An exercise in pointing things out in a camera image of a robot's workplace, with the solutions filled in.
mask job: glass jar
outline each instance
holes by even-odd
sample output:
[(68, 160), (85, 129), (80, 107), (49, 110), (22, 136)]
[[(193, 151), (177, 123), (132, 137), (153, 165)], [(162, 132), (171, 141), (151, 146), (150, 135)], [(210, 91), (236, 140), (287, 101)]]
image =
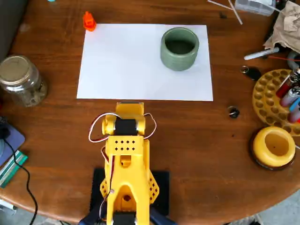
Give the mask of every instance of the glass jar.
[(0, 64), (0, 86), (15, 103), (25, 107), (39, 104), (47, 95), (47, 84), (38, 69), (24, 56), (11, 56)]

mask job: orange object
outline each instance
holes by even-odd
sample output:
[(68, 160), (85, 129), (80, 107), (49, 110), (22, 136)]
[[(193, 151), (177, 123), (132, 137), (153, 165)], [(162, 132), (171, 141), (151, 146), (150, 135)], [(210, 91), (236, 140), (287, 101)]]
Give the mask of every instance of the orange object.
[(96, 28), (96, 25), (97, 25), (96, 21), (94, 20), (92, 14), (89, 13), (88, 11), (86, 11), (83, 16), (83, 27), (86, 30), (94, 31), (94, 29)]

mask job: gold lid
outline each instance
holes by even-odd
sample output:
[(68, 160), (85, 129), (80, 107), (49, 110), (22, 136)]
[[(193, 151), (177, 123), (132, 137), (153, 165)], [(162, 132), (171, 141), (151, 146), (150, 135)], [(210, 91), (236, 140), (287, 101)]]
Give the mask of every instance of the gold lid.
[(22, 84), (32, 73), (31, 62), (25, 56), (16, 55), (6, 58), (0, 64), (0, 83), (7, 86)]

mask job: green bowl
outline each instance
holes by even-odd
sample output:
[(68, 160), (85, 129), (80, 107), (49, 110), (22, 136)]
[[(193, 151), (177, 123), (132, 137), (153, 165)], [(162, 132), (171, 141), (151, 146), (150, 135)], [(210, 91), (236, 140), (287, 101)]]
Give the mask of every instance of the green bowl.
[(189, 29), (176, 27), (168, 30), (161, 39), (160, 58), (171, 70), (189, 69), (198, 53), (199, 39)]

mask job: black cable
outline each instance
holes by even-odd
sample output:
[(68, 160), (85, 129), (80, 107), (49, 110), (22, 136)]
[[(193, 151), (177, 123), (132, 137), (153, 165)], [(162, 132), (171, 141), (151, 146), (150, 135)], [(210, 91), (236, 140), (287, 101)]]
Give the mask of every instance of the black cable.
[(23, 169), (26, 173), (27, 173), (27, 183), (26, 183), (26, 189), (27, 189), (27, 192), (29, 193), (29, 195), (31, 196), (33, 202), (34, 202), (34, 205), (35, 205), (35, 210), (34, 210), (34, 214), (33, 214), (33, 217), (31, 219), (31, 222), (29, 225), (33, 225), (33, 222), (34, 220), (36, 219), (36, 216), (37, 216), (37, 213), (38, 213), (38, 203), (34, 197), (34, 195), (32, 194), (32, 192), (30, 191), (29, 189), (29, 182), (30, 182), (30, 173), (28, 172), (27, 169), (25, 169), (25, 167), (23, 167), (22, 165), (18, 164), (17, 163), (17, 160), (16, 160), (16, 157), (15, 157), (15, 151), (14, 151), (14, 148), (10, 145), (10, 143), (7, 142), (6, 139), (3, 139), (4, 142), (9, 146), (9, 148), (11, 149), (11, 151), (13, 152), (13, 156), (14, 156), (14, 162), (15, 164), (17, 164), (21, 169)]
[(62, 225), (65, 225), (65, 224), (67, 224), (67, 225), (71, 225), (71, 224), (69, 224), (69, 223), (67, 223), (67, 222), (62, 222), (61, 220), (60, 220), (60, 223), (62, 224)]

